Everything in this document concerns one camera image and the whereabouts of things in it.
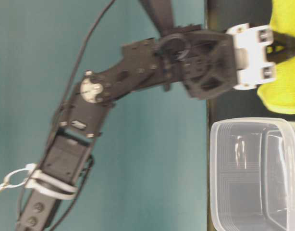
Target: plastic container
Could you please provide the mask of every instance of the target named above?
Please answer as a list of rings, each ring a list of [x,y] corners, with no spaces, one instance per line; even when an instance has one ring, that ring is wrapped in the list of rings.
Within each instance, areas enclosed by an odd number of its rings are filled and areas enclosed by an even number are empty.
[[[295,231],[295,123],[276,118],[214,123],[210,200],[218,231]]]

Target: black cable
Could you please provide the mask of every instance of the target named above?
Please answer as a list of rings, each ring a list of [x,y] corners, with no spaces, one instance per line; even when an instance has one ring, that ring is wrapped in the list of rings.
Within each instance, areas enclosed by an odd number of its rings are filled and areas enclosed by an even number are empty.
[[[170,34],[165,37],[162,37],[157,45],[154,48],[155,53],[162,52],[162,49],[169,43],[172,42],[173,40],[180,40],[184,43],[185,47],[184,50],[175,57],[176,60],[182,60],[184,59],[188,53],[190,52],[191,49],[191,43],[185,38],[183,34]]]
[[[52,142],[54,141],[54,137],[55,137],[55,134],[56,134],[56,131],[57,131],[57,127],[58,127],[58,122],[57,122],[57,119],[58,119],[58,116],[60,114],[60,112],[62,111],[63,109],[63,105],[64,105],[64,102],[69,94],[69,91],[71,89],[71,86],[73,84],[73,81],[74,81],[74,78],[75,78],[75,75],[78,71],[78,67],[82,61],[82,58],[83,58],[83,55],[85,53],[85,50],[86,50],[86,46],[90,40],[90,37],[91,35],[93,34],[95,28],[98,26],[98,24],[100,23],[102,17],[105,15],[105,13],[107,12],[107,10],[114,4],[116,0],[111,0],[110,3],[102,10],[102,12],[100,13],[100,15],[98,16],[98,18],[96,19],[96,21],[94,22],[94,24],[91,26],[91,28],[89,29],[89,32],[87,34],[87,36],[85,37],[84,39],[84,42],[83,42],[83,45],[81,46],[80,48],[80,51],[79,51],[79,54],[77,56],[77,60],[75,62],[75,65],[73,67],[73,70],[72,70],[72,73],[71,73],[71,76],[68,80],[68,83],[66,85],[66,89],[65,89],[65,92],[63,94],[63,97],[62,97],[62,100],[58,106],[58,108],[56,109],[55,113],[54,113],[54,116],[53,116],[53,120],[52,120],[52,127],[51,127],[51,131],[49,132],[49,135],[47,137],[47,143],[46,143],[46,148],[45,148],[45,151],[44,151],[44,154],[43,154],[43,157],[41,158],[41,160],[39,161],[38,165],[36,166],[36,168],[32,171],[32,173],[29,175],[29,177],[27,178],[26,180],[26,183],[24,184],[24,186],[22,187],[21,189],[21,192],[18,196],[18,199],[17,199],[17,210],[16,210],[16,213],[17,213],[17,221],[20,220],[20,216],[21,216],[21,212],[22,212],[22,200],[23,200],[23,197],[24,197],[24,193],[25,193],[25,186],[26,184],[28,183],[28,181],[31,179],[31,176],[34,174],[34,172],[39,169],[39,167],[41,166],[41,164],[44,162],[45,160],[45,157],[46,157],[46,154],[49,150],[49,147],[51,146]]]
[[[72,210],[72,208],[74,207],[74,205],[76,204],[77,202],[77,199],[79,198],[80,196],[80,193],[87,181],[87,178],[89,176],[89,173],[94,165],[94,158],[93,156],[90,156],[89,157],[89,164],[88,164],[88,167],[86,168],[86,173],[85,175],[83,176],[83,179],[81,181],[81,184],[78,188],[78,193],[76,194],[75,198],[73,199],[73,201],[71,202],[71,204],[69,205],[69,207],[65,210],[64,214],[61,216],[61,218],[51,227],[51,229],[49,231],[54,231],[60,224],[61,222],[63,222],[63,220],[69,215],[70,211]]]
[[[53,120],[55,120],[58,117],[58,115],[61,112],[61,110],[63,110],[63,105],[64,105],[65,100],[66,100],[66,98],[68,96],[68,93],[69,93],[69,91],[70,91],[70,89],[72,87],[72,84],[73,84],[75,75],[76,75],[76,73],[78,71],[78,67],[79,67],[79,65],[81,63],[82,57],[84,56],[84,53],[85,53],[85,50],[86,50],[86,46],[87,46],[87,44],[89,42],[89,39],[90,39],[91,35],[93,34],[93,32],[94,32],[95,28],[97,27],[97,25],[100,23],[102,17],[105,15],[105,13],[107,12],[107,10],[114,4],[115,1],[116,0],[111,0],[111,2],[102,10],[102,12],[100,13],[100,15],[96,19],[95,23],[91,26],[91,28],[90,28],[90,30],[89,30],[86,38],[84,39],[83,45],[82,45],[82,47],[81,47],[81,49],[79,51],[79,54],[77,56],[77,60],[75,62],[75,65],[74,65],[74,68],[72,70],[71,76],[70,76],[70,78],[68,80],[68,83],[66,85],[66,89],[65,89],[65,92],[63,94],[62,100],[61,100],[58,108],[56,109],[56,112],[54,114]]]

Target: bolt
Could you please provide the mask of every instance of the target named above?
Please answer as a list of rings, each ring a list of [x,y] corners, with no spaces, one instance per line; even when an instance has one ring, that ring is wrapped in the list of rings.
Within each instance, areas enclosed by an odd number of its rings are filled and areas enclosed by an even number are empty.
[[[157,65],[156,64],[152,64],[150,68],[151,68],[151,70],[155,70],[155,69],[157,69]]]
[[[103,98],[97,98],[97,99],[96,99],[96,102],[97,102],[97,103],[101,103],[101,102],[103,102],[103,100],[104,100]]]
[[[144,73],[145,70],[143,68],[139,68],[137,71],[139,74],[142,74],[142,73]]]
[[[268,33],[266,30],[261,30],[259,32],[259,38],[261,40],[261,42],[266,42],[267,41],[267,38],[268,38]]]
[[[93,137],[94,137],[94,134],[89,133],[89,134],[86,135],[86,137],[87,137],[87,138],[93,138]]]
[[[61,127],[65,127],[67,125],[67,122],[66,121],[62,121],[62,122],[60,122],[60,126]]]
[[[44,205],[42,203],[36,203],[34,206],[33,206],[33,211],[35,211],[36,213],[40,213],[44,210]]]
[[[86,72],[85,72],[85,75],[86,75],[86,76],[91,76],[92,74],[93,74],[92,71],[86,71]]]
[[[105,96],[105,97],[109,97],[110,95],[111,95],[110,92],[104,92],[104,96]]]
[[[30,217],[27,220],[27,225],[30,227],[36,226],[37,224],[37,218],[36,217]]]
[[[272,76],[272,70],[268,67],[263,69],[264,78],[270,78]]]

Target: teal surface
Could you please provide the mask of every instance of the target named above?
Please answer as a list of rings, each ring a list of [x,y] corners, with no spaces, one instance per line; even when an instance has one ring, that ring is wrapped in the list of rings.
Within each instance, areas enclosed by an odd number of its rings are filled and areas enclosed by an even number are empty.
[[[82,39],[108,1],[0,0],[0,183],[41,157]],[[173,3],[177,25],[204,22],[203,0]],[[121,44],[154,36],[137,0],[117,0],[77,79],[119,61]],[[88,184],[57,230],[206,230],[206,121],[206,102],[189,99],[181,84],[120,100],[93,151]],[[14,230],[18,192],[0,194],[1,231]]]

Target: yellow sponge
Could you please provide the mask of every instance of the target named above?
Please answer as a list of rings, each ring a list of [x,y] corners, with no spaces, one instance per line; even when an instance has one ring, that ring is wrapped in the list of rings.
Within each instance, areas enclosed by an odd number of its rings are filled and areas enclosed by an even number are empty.
[[[272,3],[272,29],[295,37],[295,0]],[[261,85],[258,95],[270,111],[295,114],[295,57],[277,65],[277,80]]]

